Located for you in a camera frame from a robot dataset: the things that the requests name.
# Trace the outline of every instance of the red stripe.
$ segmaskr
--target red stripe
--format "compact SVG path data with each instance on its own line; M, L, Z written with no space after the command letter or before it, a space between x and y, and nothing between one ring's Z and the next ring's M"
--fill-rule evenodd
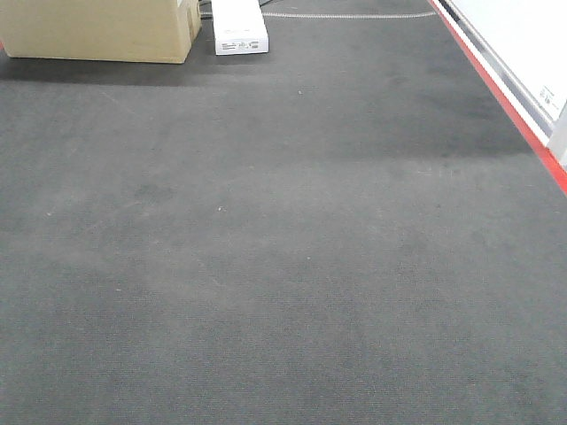
M441 13L439 7L435 3L433 3L432 0L429 0L429 2L431 6L433 6L433 8L437 11L439 16L443 19L443 22L445 22L445 25L453 35L453 38L459 43L462 51L464 51L471 64L475 67L480 77L484 80L486 86L488 86L490 91L492 91L494 97L496 97L496 100L498 100L504 111L508 114L512 122L514 122L526 142L528 142L535 154L540 158L541 163L548 169L549 173L553 176L559 187L562 189L565 195L567 195L567 171L565 171L559 164L557 159L555 159L551 151L543 144L541 144L540 139L526 124L526 122L514 108L512 103L506 98L506 96L504 96L502 90L500 90L490 74L480 64L472 51L470 51L464 40L457 34L449 20Z

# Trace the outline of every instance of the cardboard box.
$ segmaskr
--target cardboard box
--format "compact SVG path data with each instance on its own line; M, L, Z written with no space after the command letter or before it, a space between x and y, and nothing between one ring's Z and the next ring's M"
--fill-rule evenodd
M0 0L13 58L181 64L200 28L198 0Z

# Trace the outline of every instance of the white device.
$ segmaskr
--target white device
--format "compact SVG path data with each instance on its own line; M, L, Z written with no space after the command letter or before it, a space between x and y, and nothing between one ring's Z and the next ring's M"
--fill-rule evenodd
M217 55L268 52L268 31L258 0L213 0Z

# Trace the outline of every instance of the white panel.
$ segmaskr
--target white panel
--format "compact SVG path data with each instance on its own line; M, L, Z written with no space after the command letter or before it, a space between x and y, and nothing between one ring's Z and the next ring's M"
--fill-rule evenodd
M552 120L567 102L565 0L452 0Z

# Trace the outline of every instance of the cable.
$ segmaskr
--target cable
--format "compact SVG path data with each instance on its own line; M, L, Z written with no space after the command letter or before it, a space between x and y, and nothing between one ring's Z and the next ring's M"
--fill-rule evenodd
M263 16L267 18L292 18L292 19L418 19L427 18L428 16L437 15L436 12L422 13L405 13L392 15L376 15L376 14L310 14L310 13L279 13L279 12L263 12ZM203 19L211 19L211 12L202 12Z

